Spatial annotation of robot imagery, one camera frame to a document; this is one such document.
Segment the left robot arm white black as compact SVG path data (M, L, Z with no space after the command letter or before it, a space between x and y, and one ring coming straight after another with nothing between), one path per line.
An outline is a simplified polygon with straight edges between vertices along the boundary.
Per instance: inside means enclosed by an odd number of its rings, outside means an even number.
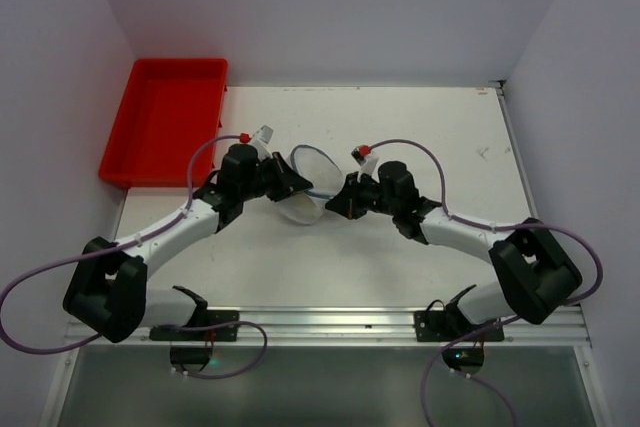
M219 169L190 192L174 214L128 237L91 240L84 248L63 298L63 308L112 343L141 327L177 332L207 329L208 303L192 290L149 288L149 279L193 244L229 226L247 201L273 202L306 192L313 184L280 153L260 155L235 144Z

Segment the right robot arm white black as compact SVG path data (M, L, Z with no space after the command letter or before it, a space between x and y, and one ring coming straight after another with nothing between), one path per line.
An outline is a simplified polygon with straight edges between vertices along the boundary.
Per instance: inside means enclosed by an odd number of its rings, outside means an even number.
M528 221L522 230L483 230L447 217L441 203L419 194L404 163L389 161L378 178L351 173L325 208L349 220L385 214L405 238L447 247L493 267L497 280L472 285L445 306L461 325L518 316L540 324L578 289L582 275L553 235Z

